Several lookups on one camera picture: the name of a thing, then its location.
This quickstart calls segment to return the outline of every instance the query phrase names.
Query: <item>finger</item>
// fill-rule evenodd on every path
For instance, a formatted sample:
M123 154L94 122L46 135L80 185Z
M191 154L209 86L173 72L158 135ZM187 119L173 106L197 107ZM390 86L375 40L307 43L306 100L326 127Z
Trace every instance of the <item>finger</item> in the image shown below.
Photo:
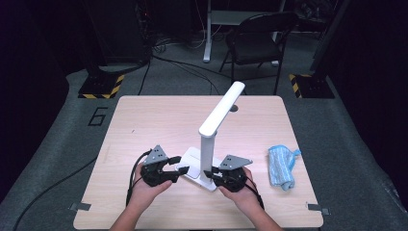
M142 163L140 163L140 164L138 164L138 165L136 166L136 169L135 169L135 179L136 179L136 180L139 179L139 178L141 178L141 174L140 174L140 172L141 172L141 167L143 167L143 164L142 164Z
M227 189L225 189L224 187L222 187L222 186L219 186L218 187L219 188L219 190L222 192L222 194L224 194L224 196L225 197L228 197L228 194L230 193Z
M246 167L242 167L242 168L243 168L243 171L245 172L246 177L248 177L248 178L250 178L250 179L252 180L252 172L251 172L251 170L249 170L249 169L246 168Z
M164 181L162 184L156 186L158 193L166 191L173 184L170 180Z

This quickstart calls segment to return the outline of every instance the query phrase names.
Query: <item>hazard tape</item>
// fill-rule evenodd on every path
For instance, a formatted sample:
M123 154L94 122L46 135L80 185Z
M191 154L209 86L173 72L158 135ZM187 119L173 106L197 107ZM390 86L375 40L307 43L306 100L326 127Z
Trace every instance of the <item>hazard tape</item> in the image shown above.
M301 77L312 77L311 75L299 75L299 74L290 74L289 79L291 80L294 95L296 95L296 98L302 98L302 92L300 92L299 85L296 82L296 76L301 76Z
M78 94L78 98L115 98L117 92L119 91L120 85L122 84L123 79L125 78L124 75L121 75L117 78L114 88L112 89L111 93L109 94Z

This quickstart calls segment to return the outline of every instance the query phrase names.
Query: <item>black chair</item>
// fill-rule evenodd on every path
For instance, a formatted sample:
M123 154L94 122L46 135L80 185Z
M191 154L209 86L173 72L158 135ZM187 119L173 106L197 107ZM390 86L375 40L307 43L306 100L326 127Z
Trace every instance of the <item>black chair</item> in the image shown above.
M244 20L225 38L228 52L219 72L224 64L231 64L232 85L235 82L234 64L259 64L259 68L265 62L277 61L279 65L273 90L273 94L276 94L286 40L297 20L297 14L293 12L262 13ZM272 39L274 32L278 33L276 41ZM232 55L231 62L227 62L229 54Z

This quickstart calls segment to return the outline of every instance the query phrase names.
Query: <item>forearm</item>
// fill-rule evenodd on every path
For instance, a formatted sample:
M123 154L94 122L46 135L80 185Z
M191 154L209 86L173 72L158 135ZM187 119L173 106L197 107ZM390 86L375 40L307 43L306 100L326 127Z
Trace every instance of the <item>forearm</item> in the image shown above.
M240 208L240 210L251 220L257 231L282 230L282 228L261 207L243 207Z
M136 223L138 222L142 211L132 208L126 207L126 209L120 214L119 218L115 221L114 225L111 227L111 231L119 230L119 231L127 231L127 230L135 230Z

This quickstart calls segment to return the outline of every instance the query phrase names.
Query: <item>wooden tabletop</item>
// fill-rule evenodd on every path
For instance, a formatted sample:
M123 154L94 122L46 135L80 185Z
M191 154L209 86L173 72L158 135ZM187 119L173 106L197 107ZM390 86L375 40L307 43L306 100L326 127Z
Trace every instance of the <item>wooden tabletop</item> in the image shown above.
M109 229L125 208L130 173L137 158L157 144L167 157L200 147L198 128L222 96L122 96L102 144L79 210L76 229ZM268 149L298 147L279 96L240 96L239 110L229 113L217 130L215 157L227 154L253 161L251 171L266 211L282 227L321 227L322 215L301 156L293 168L295 186L284 192L268 177ZM165 170L174 170L167 166ZM219 190L208 192L180 177L143 213L138 229L245 229L252 223Z

